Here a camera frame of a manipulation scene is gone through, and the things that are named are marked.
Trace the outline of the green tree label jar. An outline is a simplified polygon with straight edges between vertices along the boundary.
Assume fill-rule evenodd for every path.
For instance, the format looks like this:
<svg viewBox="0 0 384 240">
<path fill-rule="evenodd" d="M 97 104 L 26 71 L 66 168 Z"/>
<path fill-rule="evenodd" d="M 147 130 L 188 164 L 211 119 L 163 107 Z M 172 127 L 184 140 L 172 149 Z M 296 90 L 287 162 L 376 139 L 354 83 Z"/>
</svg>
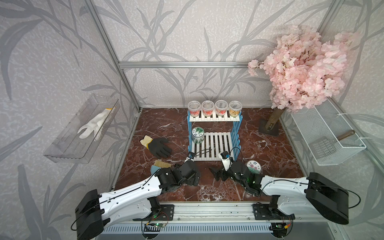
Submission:
<svg viewBox="0 0 384 240">
<path fill-rule="evenodd" d="M 205 140 L 205 131 L 201 127 L 195 127 L 192 129 L 192 142 L 201 144 Z"/>
</svg>

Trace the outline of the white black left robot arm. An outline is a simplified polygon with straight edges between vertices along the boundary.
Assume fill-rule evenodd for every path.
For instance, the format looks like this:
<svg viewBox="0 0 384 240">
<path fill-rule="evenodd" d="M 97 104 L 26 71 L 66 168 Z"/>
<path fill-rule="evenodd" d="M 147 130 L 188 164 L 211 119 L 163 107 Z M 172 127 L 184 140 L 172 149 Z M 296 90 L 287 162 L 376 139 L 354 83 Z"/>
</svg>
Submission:
<svg viewBox="0 0 384 240">
<path fill-rule="evenodd" d="M 147 179 L 120 190 L 101 194 L 91 190 L 75 208 L 76 220 L 71 229 L 79 240 L 91 240 L 109 226 L 156 218 L 161 212 L 158 196 L 183 185 L 197 186 L 200 177 L 197 164 L 188 160 L 182 165 L 160 168 Z"/>
</svg>

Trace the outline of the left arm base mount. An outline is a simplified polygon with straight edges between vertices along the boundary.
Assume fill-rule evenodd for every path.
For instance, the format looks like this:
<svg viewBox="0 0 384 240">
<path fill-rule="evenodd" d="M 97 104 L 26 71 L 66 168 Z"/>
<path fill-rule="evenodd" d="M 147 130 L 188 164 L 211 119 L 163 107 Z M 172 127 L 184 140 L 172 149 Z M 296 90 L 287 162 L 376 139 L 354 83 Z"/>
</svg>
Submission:
<svg viewBox="0 0 384 240">
<path fill-rule="evenodd" d="M 149 210 L 149 213 L 143 218 L 134 218 L 133 221 L 172 221 L 175 213 L 175 205 L 160 204 L 157 197 L 148 198 L 144 201 L 148 204 L 148 208 L 144 208 L 144 211 Z"/>
</svg>

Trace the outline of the clear lidded seed container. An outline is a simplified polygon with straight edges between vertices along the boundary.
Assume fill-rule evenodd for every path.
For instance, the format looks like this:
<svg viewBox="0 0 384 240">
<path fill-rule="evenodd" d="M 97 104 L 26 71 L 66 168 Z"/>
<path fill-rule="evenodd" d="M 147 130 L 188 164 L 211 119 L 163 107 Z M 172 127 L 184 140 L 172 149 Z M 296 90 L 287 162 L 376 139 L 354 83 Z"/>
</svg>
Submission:
<svg viewBox="0 0 384 240">
<path fill-rule="evenodd" d="M 214 109 L 215 103 L 213 103 L 212 101 L 202 102 L 202 114 L 204 117 L 209 118 L 210 116 L 212 116 Z"/>
</svg>

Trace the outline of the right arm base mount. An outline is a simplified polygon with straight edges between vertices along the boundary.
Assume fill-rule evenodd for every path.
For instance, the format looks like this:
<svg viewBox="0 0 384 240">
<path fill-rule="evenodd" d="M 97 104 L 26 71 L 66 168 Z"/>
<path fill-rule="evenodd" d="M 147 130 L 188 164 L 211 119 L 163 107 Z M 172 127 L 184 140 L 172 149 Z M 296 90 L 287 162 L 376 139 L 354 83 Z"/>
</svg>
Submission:
<svg viewBox="0 0 384 240">
<path fill-rule="evenodd" d="M 278 209 L 280 195 L 273 195 L 268 204 L 256 203 L 252 205 L 255 220 L 295 220 L 295 215 L 286 215 Z"/>
</svg>

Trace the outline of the clear container red seed packet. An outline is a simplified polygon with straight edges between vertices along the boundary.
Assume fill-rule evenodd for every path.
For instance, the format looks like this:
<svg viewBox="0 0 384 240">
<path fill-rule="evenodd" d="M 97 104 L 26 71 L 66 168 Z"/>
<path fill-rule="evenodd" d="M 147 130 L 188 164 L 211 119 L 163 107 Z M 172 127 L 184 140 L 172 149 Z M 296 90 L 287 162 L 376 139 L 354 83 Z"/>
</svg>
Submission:
<svg viewBox="0 0 384 240">
<path fill-rule="evenodd" d="M 198 101 L 190 101 L 188 104 L 188 110 L 191 117 L 198 118 L 201 112 L 201 103 Z"/>
</svg>

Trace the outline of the flower label jar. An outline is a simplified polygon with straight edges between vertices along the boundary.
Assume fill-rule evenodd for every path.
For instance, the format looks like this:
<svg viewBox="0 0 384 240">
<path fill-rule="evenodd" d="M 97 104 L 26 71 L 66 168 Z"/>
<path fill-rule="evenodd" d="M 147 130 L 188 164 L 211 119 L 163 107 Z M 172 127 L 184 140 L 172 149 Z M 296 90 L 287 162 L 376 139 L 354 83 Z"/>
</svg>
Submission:
<svg viewBox="0 0 384 240">
<path fill-rule="evenodd" d="M 253 174 L 261 174 L 262 173 L 262 167 L 260 163 L 258 163 L 255 160 L 248 161 L 246 166 L 250 170 L 251 173 Z"/>
</svg>

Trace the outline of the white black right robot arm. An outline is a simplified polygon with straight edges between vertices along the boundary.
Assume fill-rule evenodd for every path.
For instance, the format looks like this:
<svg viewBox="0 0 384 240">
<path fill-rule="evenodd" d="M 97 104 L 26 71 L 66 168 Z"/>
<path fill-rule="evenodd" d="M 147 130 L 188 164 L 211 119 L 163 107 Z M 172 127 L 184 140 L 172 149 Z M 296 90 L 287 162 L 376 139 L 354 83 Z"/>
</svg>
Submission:
<svg viewBox="0 0 384 240">
<path fill-rule="evenodd" d="M 289 215 L 315 215 L 340 224 L 349 224 L 349 191 L 318 173 L 303 178 L 275 178 L 252 173 L 241 162 L 225 162 L 210 169 L 216 181 L 228 179 L 254 196 L 271 196 L 271 212 Z"/>
</svg>

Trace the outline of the clear plastic seed container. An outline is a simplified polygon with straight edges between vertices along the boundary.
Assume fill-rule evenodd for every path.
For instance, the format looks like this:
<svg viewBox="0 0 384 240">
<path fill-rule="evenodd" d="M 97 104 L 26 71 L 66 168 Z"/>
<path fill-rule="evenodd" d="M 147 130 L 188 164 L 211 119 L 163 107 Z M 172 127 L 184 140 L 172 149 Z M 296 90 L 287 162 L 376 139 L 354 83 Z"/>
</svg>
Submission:
<svg viewBox="0 0 384 240">
<path fill-rule="evenodd" d="M 217 116 L 225 116 L 227 114 L 228 103 L 224 100 L 218 100 L 215 103 L 215 111 Z"/>
</svg>

